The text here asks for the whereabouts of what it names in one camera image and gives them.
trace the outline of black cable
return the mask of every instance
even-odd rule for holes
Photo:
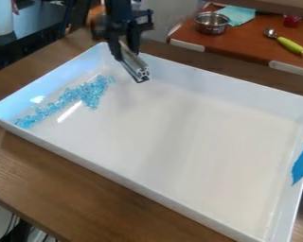
[[[14,217],[15,217],[15,214],[12,214],[12,215],[11,215],[11,219],[9,220],[9,225],[8,225],[8,227],[7,227],[7,230],[5,231],[5,233],[3,234],[3,236],[2,236],[2,237],[4,237],[5,235],[7,235],[7,234],[8,234],[9,229],[11,228],[12,221],[13,221]]]
[[[47,240],[47,238],[49,237],[48,234],[45,235],[45,238],[43,239],[43,242],[45,242]]]

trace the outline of cyan cloth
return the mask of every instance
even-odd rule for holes
[[[231,26],[240,26],[255,18],[256,10],[240,8],[235,6],[227,6],[224,9],[217,11],[230,19],[229,24]]]

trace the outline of stainless steel bowl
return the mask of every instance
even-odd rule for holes
[[[196,15],[196,29],[204,34],[223,34],[230,19],[216,12],[202,12]]]

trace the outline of white container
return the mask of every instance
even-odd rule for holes
[[[13,15],[11,0],[0,0],[0,35],[13,31]]]
[[[153,79],[136,84],[100,43],[0,101],[0,125],[237,241],[289,241],[303,96],[141,56]],[[96,111],[13,125],[99,74],[116,83]]]

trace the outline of wooden tabletop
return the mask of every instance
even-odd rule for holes
[[[202,11],[221,9],[210,5]],[[296,55],[277,41],[264,37],[265,27],[274,28],[279,36],[293,40],[303,46],[303,20],[298,28],[283,25],[280,14],[257,14],[256,18],[242,26],[228,26],[223,35],[205,35],[195,30],[193,18],[187,19],[169,38],[181,42],[201,45],[205,52],[218,53],[230,57],[269,65],[278,61],[303,68],[303,56]]]
[[[94,44],[80,29],[5,68],[0,99]],[[253,63],[156,42],[143,52],[303,95],[303,77]],[[1,128],[0,204],[61,241],[231,241]],[[303,242],[303,199],[293,241]]]

